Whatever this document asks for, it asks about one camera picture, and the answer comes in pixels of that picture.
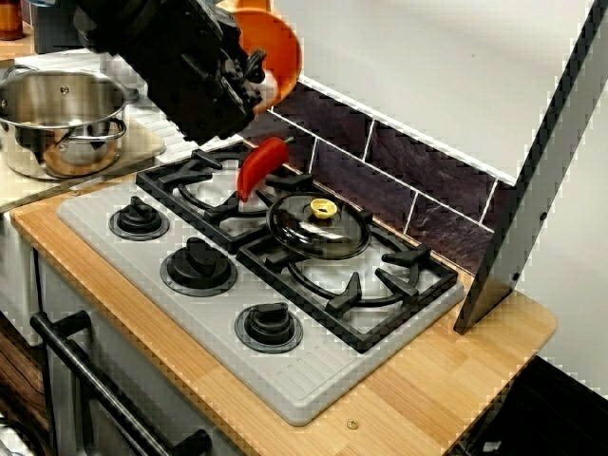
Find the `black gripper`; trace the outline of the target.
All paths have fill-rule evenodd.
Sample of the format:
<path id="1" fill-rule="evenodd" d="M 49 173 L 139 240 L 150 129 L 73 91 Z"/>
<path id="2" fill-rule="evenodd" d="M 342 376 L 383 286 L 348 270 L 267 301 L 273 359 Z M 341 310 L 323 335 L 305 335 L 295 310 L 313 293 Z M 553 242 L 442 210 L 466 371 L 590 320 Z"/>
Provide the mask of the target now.
<path id="1" fill-rule="evenodd" d="M 165 114 L 187 140 L 227 138 L 255 117 L 265 51 L 240 37 L 235 22 L 179 21 L 166 39 Z"/>

